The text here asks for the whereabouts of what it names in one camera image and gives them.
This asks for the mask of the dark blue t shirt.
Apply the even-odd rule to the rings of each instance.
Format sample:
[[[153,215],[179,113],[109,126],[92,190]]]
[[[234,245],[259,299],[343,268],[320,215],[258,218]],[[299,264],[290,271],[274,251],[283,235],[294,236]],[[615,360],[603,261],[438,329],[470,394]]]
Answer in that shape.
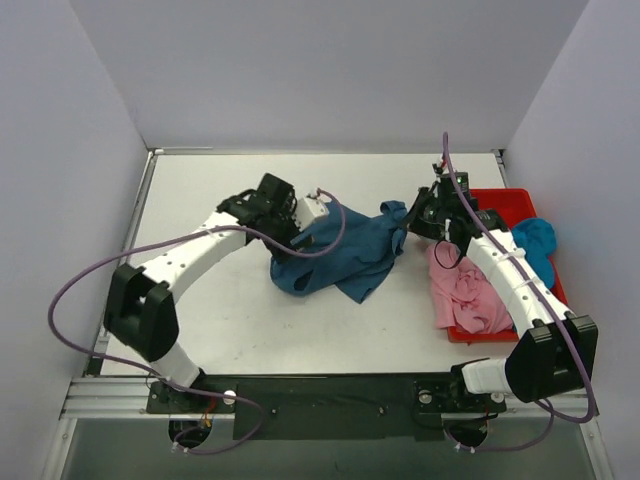
[[[380,214],[368,217],[344,209],[346,228],[338,246],[315,258],[292,257],[280,264],[272,261],[270,278],[281,291],[296,297],[337,287],[361,304],[386,279],[403,254],[407,232],[400,226],[407,214],[404,203],[384,201]]]

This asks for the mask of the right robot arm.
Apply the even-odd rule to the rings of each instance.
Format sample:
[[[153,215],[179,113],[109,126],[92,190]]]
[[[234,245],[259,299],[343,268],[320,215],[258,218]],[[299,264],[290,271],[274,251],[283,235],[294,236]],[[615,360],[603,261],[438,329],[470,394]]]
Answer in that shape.
[[[451,405],[469,409],[482,394],[512,394],[530,403],[579,389],[593,391],[597,325],[546,288],[500,214],[479,208],[467,173],[437,167],[433,184],[419,189],[402,226],[455,245],[495,289],[518,335],[507,357],[454,367],[458,377],[446,385]]]

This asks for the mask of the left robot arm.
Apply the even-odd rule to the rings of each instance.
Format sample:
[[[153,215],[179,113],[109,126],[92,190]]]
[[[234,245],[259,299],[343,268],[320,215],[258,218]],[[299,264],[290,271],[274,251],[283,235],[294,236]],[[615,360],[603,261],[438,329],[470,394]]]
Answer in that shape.
[[[318,197],[298,198],[294,187],[265,174],[256,189],[223,200],[194,231],[196,237],[144,262],[125,263],[111,280],[103,324],[159,376],[173,382],[170,400],[184,412],[199,409],[206,388],[201,369],[178,342],[176,303],[197,280],[226,256],[261,233],[291,250],[309,246],[298,238],[326,217]]]

